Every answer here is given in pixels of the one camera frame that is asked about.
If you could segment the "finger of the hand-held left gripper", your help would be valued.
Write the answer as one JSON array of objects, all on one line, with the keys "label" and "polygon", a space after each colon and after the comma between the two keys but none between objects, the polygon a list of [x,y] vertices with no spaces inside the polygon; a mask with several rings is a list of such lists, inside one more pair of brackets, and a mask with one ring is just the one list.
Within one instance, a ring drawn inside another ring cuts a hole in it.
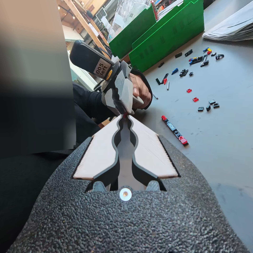
[{"label": "finger of the hand-held left gripper", "polygon": [[117,90],[116,105],[121,114],[127,112],[131,114],[133,105],[133,84],[125,78],[123,72],[119,72],[115,79],[115,88]]},{"label": "finger of the hand-held left gripper", "polygon": [[121,102],[119,101],[119,97],[118,97],[118,95],[117,95],[117,93],[116,93],[115,90],[109,89],[109,90],[105,93],[104,98],[105,98],[106,106],[107,106],[116,116],[119,116],[119,115],[124,114],[124,108],[123,108]]}]

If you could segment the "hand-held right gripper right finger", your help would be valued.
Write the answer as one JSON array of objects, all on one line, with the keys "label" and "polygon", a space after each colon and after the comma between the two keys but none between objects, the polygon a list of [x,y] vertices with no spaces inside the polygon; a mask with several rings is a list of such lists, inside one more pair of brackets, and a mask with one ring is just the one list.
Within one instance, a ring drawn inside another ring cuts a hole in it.
[{"label": "hand-held right gripper right finger", "polygon": [[160,183],[162,179],[179,177],[157,133],[131,115],[128,116],[128,129],[134,147],[132,174],[137,181],[147,186],[150,181]]}]

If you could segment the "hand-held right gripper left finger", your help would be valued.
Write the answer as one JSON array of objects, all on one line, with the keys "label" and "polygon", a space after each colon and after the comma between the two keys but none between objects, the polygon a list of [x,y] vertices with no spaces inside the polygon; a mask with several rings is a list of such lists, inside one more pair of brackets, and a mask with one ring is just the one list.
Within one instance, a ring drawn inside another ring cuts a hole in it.
[{"label": "hand-held right gripper left finger", "polygon": [[118,116],[92,136],[73,179],[101,181],[104,185],[115,182],[120,172],[118,145],[121,142],[122,118],[122,115]]}]

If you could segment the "black brick strip red studs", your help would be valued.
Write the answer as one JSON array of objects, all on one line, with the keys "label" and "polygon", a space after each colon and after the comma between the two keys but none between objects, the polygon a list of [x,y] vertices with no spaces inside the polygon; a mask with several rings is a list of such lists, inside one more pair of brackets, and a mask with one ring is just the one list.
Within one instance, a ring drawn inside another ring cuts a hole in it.
[{"label": "black brick strip red studs", "polygon": [[178,139],[179,139],[180,136],[182,136],[181,133],[176,129],[176,127],[164,115],[161,116],[161,119],[163,120],[163,122],[168,126],[168,128],[173,132],[173,134]]}]

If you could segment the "person's left forearm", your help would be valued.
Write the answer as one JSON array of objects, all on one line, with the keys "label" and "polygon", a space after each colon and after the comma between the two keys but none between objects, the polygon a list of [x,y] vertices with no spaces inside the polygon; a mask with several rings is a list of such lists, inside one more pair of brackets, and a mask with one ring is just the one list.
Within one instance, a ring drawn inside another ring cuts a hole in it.
[{"label": "person's left forearm", "polygon": [[83,86],[73,82],[74,102],[86,113],[95,123],[100,124],[108,118],[116,117],[102,102],[102,92],[88,91]]}]

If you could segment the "person's left hand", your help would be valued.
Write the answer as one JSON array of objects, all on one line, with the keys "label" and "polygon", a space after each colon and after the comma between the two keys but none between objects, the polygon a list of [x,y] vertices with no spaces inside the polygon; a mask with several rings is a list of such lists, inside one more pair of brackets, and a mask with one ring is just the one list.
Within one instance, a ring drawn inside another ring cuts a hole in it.
[{"label": "person's left hand", "polygon": [[152,101],[152,94],[148,89],[147,84],[140,75],[130,73],[130,78],[133,84],[133,95],[140,97],[143,100],[143,104],[133,102],[133,109],[145,109]]}]

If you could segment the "green plastic bin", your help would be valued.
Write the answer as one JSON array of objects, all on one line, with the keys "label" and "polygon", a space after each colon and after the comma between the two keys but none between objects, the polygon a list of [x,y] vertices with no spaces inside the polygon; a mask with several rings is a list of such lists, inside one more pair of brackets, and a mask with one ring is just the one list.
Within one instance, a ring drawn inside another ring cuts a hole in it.
[{"label": "green plastic bin", "polygon": [[175,1],[171,7],[162,11],[161,17],[157,17],[159,13],[156,12],[155,3],[154,1],[150,1],[149,8],[144,9],[109,43],[114,56],[123,58],[130,51],[137,48],[143,41],[177,14],[187,4],[187,1]]},{"label": "green plastic bin", "polygon": [[203,0],[175,5],[133,44],[132,67],[146,71],[204,31]]}]

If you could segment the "clear plastic bag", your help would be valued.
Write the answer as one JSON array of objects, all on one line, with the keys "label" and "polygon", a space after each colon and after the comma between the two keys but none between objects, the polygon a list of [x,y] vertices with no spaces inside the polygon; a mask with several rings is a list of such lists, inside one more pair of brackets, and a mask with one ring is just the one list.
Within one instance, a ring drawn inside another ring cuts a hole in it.
[{"label": "clear plastic bag", "polygon": [[119,0],[107,42],[110,43],[144,9],[148,9],[150,0]]}]

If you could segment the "person's black clothed legs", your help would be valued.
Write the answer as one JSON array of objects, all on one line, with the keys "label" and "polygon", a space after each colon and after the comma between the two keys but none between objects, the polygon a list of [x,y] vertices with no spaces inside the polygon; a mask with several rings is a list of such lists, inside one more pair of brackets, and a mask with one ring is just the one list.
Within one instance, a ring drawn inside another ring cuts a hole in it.
[{"label": "person's black clothed legs", "polygon": [[6,252],[25,225],[42,188],[56,168],[100,128],[105,107],[99,103],[75,102],[77,142],[71,150],[1,158],[0,161],[0,251]]}]

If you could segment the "scattered loose toy brick parts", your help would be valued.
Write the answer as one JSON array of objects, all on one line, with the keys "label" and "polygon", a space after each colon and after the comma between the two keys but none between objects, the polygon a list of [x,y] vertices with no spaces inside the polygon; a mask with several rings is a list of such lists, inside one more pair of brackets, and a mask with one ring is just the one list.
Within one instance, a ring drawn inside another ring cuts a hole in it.
[{"label": "scattered loose toy brick parts", "polygon": [[[215,56],[215,59],[216,60],[219,60],[220,58],[224,58],[224,54],[217,54],[216,52],[215,53],[212,53],[212,50],[208,47],[206,49],[203,50],[204,53],[206,53],[204,56],[199,56],[199,57],[194,57],[194,58],[190,58],[189,59],[189,65],[193,65],[193,64],[196,64],[196,63],[199,63],[201,62],[201,67],[203,66],[206,66],[209,64],[209,60],[207,60],[207,57],[208,55],[210,55],[211,57],[214,57]],[[185,57],[188,57],[190,54],[193,53],[193,50],[190,49],[188,52],[185,53]],[[175,55],[175,58],[179,58],[180,56],[182,56],[182,52],[178,53]],[[160,65],[158,66],[158,68],[162,67],[164,65],[164,62],[160,63]],[[173,70],[172,72],[172,75],[177,73],[179,70],[178,68],[176,68],[175,70]],[[180,77],[184,77],[186,74],[188,73],[188,69],[183,69],[181,72],[180,72]]]}]

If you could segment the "open instruction booklet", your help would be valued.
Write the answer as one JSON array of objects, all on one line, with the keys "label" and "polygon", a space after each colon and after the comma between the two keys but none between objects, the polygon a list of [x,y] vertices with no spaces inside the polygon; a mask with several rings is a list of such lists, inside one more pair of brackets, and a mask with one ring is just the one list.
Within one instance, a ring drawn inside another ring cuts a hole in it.
[{"label": "open instruction booklet", "polygon": [[203,39],[239,42],[253,39],[253,1],[202,35]]}]

